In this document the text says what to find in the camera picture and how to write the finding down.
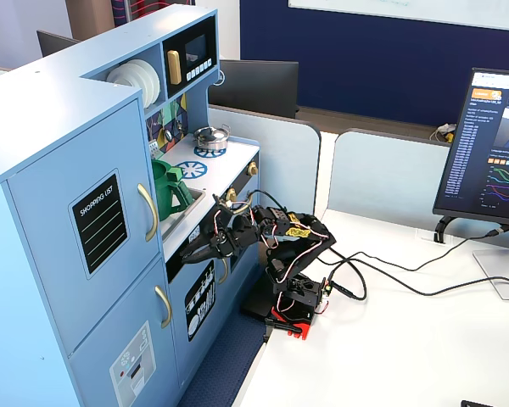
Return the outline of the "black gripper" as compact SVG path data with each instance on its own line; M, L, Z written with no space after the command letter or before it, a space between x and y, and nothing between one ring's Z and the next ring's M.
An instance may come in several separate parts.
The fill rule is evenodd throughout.
M217 215L214 232L213 237L195 238L181 251L184 265L237 256L260 240L260 228L247 215L236 216L231 227L224 226Z

